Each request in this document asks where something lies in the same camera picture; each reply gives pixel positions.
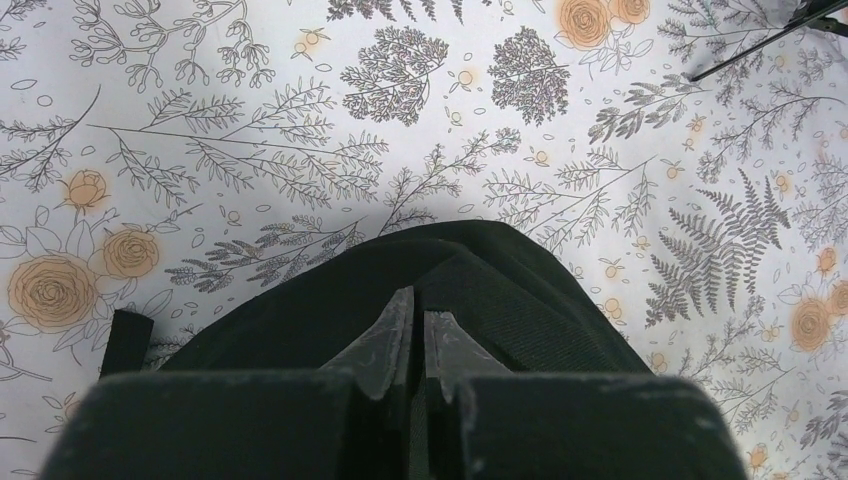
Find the black fabric student bag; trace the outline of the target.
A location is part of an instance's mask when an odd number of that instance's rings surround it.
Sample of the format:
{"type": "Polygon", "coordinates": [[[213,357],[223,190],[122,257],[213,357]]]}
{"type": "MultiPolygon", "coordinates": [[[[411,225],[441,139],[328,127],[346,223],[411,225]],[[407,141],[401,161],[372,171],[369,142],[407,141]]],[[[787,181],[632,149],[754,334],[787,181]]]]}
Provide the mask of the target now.
{"type": "Polygon", "coordinates": [[[375,238],[243,303],[150,376],[111,382],[88,479],[451,478],[424,319],[511,372],[644,374],[548,251],[497,222],[375,238]]]}

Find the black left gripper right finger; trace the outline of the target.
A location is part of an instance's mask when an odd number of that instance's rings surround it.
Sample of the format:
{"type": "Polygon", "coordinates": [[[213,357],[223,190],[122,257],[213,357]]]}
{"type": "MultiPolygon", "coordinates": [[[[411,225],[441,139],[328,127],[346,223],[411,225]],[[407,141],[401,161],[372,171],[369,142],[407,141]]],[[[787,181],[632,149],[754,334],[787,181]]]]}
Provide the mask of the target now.
{"type": "Polygon", "coordinates": [[[512,373],[464,330],[450,312],[423,316],[428,456],[433,479],[471,479],[468,437],[478,416],[472,381],[512,373]]]}

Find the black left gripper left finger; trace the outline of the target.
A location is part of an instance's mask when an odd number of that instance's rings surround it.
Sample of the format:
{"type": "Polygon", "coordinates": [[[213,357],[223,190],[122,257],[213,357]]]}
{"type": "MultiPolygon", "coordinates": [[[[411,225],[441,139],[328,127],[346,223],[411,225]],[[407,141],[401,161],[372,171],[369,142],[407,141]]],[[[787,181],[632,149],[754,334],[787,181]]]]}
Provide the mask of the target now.
{"type": "Polygon", "coordinates": [[[369,468],[368,479],[409,477],[414,323],[414,289],[398,289],[377,320],[320,367],[351,376],[366,399],[353,445],[369,468]]]}

